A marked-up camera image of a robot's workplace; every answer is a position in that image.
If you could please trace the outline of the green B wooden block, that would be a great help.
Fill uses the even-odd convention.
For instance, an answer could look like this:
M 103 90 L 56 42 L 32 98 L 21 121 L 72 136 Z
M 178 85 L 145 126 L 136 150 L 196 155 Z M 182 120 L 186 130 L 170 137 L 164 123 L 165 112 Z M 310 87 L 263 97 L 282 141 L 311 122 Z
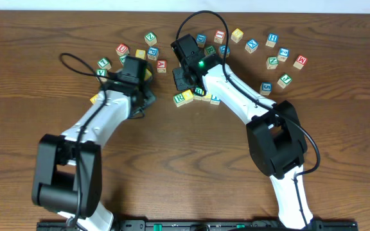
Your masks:
M 204 91 L 200 87 L 195 87 L 193 91 L 194 100 L 201 100 L 204 96 Z

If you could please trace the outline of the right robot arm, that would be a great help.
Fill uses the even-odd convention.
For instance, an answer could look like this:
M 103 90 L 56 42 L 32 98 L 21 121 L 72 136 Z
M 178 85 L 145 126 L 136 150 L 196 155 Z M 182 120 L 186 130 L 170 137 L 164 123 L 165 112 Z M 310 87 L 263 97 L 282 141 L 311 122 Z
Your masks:
M 173 70 L 178 90 L 201 86 L 246 125 L 250 156 L 272 182 L 282 224 L 291 229 L 308 227 L 313 218 L 303 185 L 308 134 L 294 106 L 288 101 L 277 104 L 257 93 L 218 55 L 193 54 L 180 57 L 179 62 Z

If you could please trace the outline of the blue T wooden block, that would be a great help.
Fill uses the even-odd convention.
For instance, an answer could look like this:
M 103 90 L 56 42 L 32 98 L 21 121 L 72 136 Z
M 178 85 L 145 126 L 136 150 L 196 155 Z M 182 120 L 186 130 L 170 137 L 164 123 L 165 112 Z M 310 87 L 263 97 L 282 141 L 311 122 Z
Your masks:
M 210 100 L 210 103 L 213 104 L 213 105 L 219 105 L 220 104 L 220 100 L 218 97 L 212 95 L 211 96 L 211 100 Z

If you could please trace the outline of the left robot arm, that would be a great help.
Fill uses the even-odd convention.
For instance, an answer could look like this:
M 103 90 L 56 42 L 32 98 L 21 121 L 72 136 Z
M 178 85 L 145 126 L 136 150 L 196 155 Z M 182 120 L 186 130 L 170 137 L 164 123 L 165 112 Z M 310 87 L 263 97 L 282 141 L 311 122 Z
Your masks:
M 31 200 L 67 219 L 64 230 L 111 230 L 101 203 L 101 151 L 115 129 L 155 101 L 147 82 L 106 81 L 92 107 L 60 135 L 39 141 Z

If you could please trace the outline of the yellow O wooden block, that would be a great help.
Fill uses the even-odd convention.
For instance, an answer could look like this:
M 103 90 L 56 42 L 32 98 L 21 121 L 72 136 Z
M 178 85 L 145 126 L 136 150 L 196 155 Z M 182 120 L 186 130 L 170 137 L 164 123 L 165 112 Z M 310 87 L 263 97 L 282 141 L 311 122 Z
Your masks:
M 194 100 L 194 95 L 193 95 L 193 93 L 190 89 L 185 90 L 184 92 L 182 92 L 182 96 L 184 98 L 185 104 L 188 104 L 188 103 L 190 103 Z
M 212 94 L 207 93 L 205 96 L 202 96 L 202 101 L 210 102 L 211 101 L 211 97 L 212 97 Z

